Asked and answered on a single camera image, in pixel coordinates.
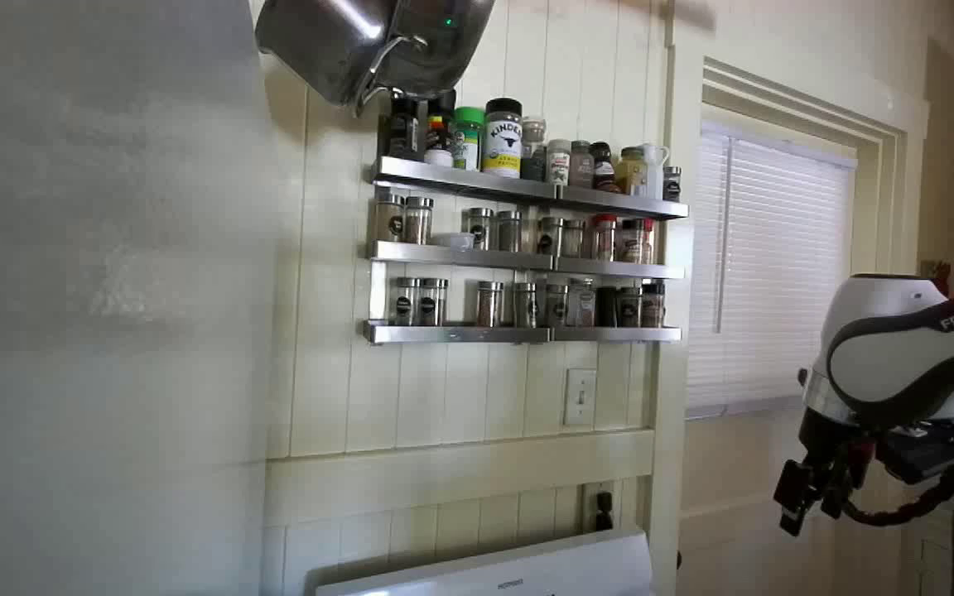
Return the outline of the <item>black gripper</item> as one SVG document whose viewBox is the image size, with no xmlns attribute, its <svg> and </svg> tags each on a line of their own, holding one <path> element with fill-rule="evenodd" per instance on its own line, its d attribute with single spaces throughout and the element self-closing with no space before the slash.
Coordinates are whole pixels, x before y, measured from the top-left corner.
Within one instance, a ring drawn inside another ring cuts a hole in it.
<svg viewBox="0 0 954 596">
<path fill-rule="evenodd" d="M 859 428 L 805 423 L 797 429 L 801 459 L 784 459 L 773 499 L 783 508 L 779 527 L 797 535 L 812 508 L 831 519 L 843 515 L 848 497 L 860 485 L 871 444 Z"/>
</svg>

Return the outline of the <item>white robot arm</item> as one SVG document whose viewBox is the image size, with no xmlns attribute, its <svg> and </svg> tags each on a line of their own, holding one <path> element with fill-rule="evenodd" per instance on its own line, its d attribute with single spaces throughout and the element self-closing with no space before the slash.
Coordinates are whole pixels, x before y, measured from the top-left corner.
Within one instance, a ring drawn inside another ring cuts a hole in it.
<svg viewBox="0 0 954 596">
<path fill-rule="evenodd" d="M 801 459 L 783 467 L 779 527 L 805 514 L 902 527 L 954 499 L 954 293 L 920 276 L 852 276 L 801 384 Z"/>
</svg>

